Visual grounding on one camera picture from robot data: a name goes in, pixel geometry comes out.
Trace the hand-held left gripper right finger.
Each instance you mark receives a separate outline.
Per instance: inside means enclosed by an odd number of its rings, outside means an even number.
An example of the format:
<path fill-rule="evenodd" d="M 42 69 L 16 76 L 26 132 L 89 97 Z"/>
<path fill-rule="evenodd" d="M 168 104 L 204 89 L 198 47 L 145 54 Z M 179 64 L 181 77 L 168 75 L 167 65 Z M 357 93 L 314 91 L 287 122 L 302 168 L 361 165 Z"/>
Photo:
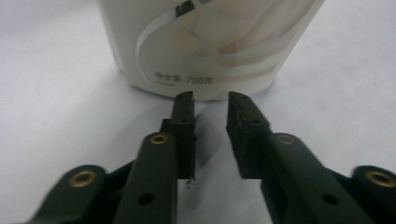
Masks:
<path fill-rule="evenodd" d="M 228 96 L 226 129 L 239 173 L 244 179 L 261 179 L 262 143 L 271 132 L 269 121 L 247 95 L 230 91 Z"/>

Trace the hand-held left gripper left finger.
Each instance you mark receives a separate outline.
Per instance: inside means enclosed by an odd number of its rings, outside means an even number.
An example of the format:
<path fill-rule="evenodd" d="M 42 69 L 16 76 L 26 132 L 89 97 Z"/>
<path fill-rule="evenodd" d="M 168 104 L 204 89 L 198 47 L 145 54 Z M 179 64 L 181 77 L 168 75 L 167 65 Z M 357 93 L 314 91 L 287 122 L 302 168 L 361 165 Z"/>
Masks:
<path fill-rule="evenodd" d="M 163 120 L 161 131 L 175 137 L 179 179 L 195 178 L 195 121 L 193 92 L 178 94 L 174 100 L 171 118 Z"/>

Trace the white bottle with blue pump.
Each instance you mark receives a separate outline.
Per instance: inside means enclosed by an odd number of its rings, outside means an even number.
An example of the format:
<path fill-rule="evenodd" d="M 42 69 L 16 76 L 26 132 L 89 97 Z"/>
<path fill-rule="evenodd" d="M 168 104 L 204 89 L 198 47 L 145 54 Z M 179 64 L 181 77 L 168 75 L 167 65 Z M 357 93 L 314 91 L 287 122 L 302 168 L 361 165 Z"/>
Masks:
<path fill-rule="evenodd" d="M 325 0 L 98 0 L 121 72 L 198 100 L 268 88 Z"/>

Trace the white table cover sheet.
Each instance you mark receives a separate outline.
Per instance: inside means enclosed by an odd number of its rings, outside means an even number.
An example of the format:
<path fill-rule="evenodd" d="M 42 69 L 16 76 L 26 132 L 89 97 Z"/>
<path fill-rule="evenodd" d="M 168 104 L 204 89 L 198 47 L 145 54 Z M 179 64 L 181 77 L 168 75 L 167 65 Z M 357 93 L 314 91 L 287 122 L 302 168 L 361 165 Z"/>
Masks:
<path fill-rule="evenodd" d="M 253 101 L 335 172 L 396 173 L 396 0 L 325 0 Z M 133 160 L 172 105 L 125 80 L 96 0 L 0 0 L 0 224 L 28 220 L 74 167 Z M 239 175 L 227 108 L 195 107 L 198 167 L 177 224 L 271 224 L 259 182 Z"/>

